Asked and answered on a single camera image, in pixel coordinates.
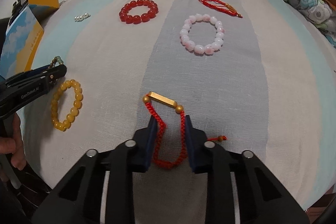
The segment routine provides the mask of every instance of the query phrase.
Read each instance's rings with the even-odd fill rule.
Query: bed
[[[138,25],[118,16],[132,0],[59,1],[43,24],[32,68],[61,56],[66,79],[81,83],[83,107],[66,132],[51,124],[53,93],[19,112],[28,162],[51,187],[88,149],[111,150],[147,126],[142,97],[149,91],[184,105],[208,137],[225,135],[227,150],[255,152],[304,210],[335,183],[335,49],[283,0],[222,0],[243,18],[198,0],[154,0],[159,13]],[[84,13],[91,16],[75,22]],[[226,30],[224,45],[211,56],[181,45],[180,27],[195,13],[215,16]],[[214,35],[206,23],[190,32],[203,45]],[[72,102],[72,92],[65,93],[60,117]],[[168,125],[160,157],[174,160],[178,116],[154,107]],[[204,223],[206,180],[191,173],[187,160],[170,171],[152,165],[146,174],[134,174],[137,223]]]

